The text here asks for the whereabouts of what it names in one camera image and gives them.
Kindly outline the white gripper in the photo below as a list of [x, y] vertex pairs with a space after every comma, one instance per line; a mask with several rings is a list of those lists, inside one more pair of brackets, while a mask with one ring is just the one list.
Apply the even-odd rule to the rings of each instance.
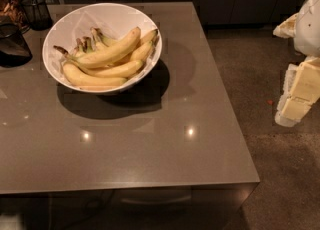
[[307, 0], [298, 14], [276, 26], [273, 35], [294, 38], [295, 49], [308, 56], [288, 66], [275, 114], [278, 125], [293, 127], [320, 98], [320, 0]]

